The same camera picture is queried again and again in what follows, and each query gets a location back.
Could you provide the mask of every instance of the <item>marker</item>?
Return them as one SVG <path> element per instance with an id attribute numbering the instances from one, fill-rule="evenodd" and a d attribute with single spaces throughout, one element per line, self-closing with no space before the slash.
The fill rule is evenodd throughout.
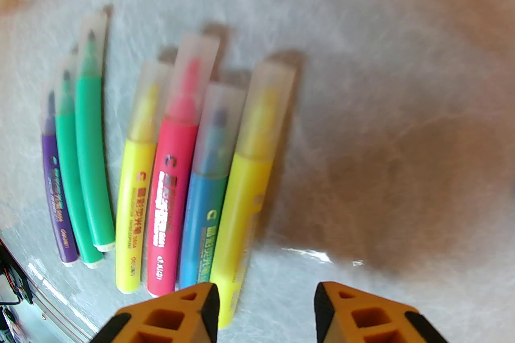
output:
<path id="1" fill-rule="evenodd" d="M 175 291 L 193 150 L 218 45 L 211 37 L 187 35 L 175 61 L 150 191 L 147 288 L 153 296 Z"/>
<path id="2" fill-rule="evenodd" d="M 66 267 L 79 258 L 75 237 L 72 231 L 68 207 L 64 198 L 59 155 L 56 137 L 56 106 L 55 95 L 51 87 L 43 93 L 41 112 L 41 143 L 43 147 L 43 172 L 45 175 L 46 200 L 50 210 L 50 220 L 57 242 L 57 250 L 61 262 Z"/>
<path id="3" fill-rule="evenodd" d="M 102 252 L 114 249 L 114 223 L 105 176 L 102 132 L 102 72 L 107 15 L 83 21 L 79 41 L 75 124 L 80 182 L 91 237 Z"/>
<path id="4" fill-rule="evenodd" d="M 219 328 L 232 321 L 238 302 L 294 76 L 291 67 L 265 62 L 250 80 L 211 268 Z"/>
<path id="5" fill-rule="evenodd" d="M 97 268 L 103 255 L 93 245 L 82 187 L 80 185 L 77 140 L 75 134 L 75 71 L 77 55 L 71 54 L 58 65 L 56 80 L 56 131 L 59 163 L 68 212 L 82 261 L 90 269 Z"/>
<path id="6" fill-rule="evenodd" d="M 140 287 L 147 198 L 171 66 L 144 63 L 132 104 L 116 210 L 116 287 Z"/>
<path id="7" fill-rule="evenodd" d="M 195 145 L 179 264 L 179 288 L 208 282 L 245 91 L 208 85 Z"/>

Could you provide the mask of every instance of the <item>green marker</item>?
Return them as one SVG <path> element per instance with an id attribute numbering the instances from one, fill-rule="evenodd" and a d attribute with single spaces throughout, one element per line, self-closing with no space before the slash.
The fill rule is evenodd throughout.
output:
<path id="1" fill-rule="evenodd" d="M 79 41 L 75 125 L 84 205 L 93 244 L 114 249 L 114 223 L 107 190 L 102 133 L 103 49 L 107 15 L 99 12 L 83 21 Z"/>
<path id="2" fill-rule="evenodd" d="M 56 80 L 56 133 L 59 163 L 63 180 L 64 194 L 72 222 L 75 240 L 82 261 L 90 269 L 97 268 L 103 254 L 93 245 L 90 227 L 84 208 L 82 187 L 80 186 L 77 142 L 75 136 L 75 100 L 72 75 L 75 74 L 77 55 L 72 54 L 59 63 Z"/>

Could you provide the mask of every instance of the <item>yellow highlighter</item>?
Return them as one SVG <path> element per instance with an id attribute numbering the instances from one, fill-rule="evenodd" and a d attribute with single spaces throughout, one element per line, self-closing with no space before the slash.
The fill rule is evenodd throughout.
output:
<path id="1" fill-rule="evenodd" d="M 264 62 L 250 80 L 211 269 L 220 293 L 219 328 L 236 309 L 294 76 L 291 67 Z"/>
<path id="2" fill-rule="evenodd" d="M 132 106 L 116 212 L 116 286 L 125 294 L 140 287 L 148 189 L 170 70 L 144 63 Z"/>

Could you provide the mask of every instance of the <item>table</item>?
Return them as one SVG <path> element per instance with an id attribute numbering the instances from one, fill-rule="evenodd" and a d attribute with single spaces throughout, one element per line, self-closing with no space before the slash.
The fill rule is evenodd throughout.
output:
<path id="1" fill-rule="evenodd" d="M 298 68 L 247 280 L 225 343 L 315 341 L 336 280 L 418 307 L 452 343 L 515 332 L 515 0 L 0 2 L 0 237 L 62 315 L 92 335 L 149 296 L 59 264 L 41 168 L 42 82 L 81 17 L 114 10 L 105 144 L 116 204 L 143 60 L 186 31 L 228 35 L 221 76 L 278 55 Z"/>

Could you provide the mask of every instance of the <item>purple marker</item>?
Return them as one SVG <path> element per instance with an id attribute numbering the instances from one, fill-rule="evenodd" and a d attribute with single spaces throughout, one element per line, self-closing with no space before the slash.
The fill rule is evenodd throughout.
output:
<path id="1" fill-rule="evenodd" d="M 68 207 L 64 199 L 56 138 L 56 106 L 53 91 L 44 93 L 41 113 L 41 142 L 43 145 L 43 171 L 45 174 L 46 200 L 50 210 L 52 229 L 59 250 L 59 257 L 66 267 L 79 259 L 72 231 Z"/>

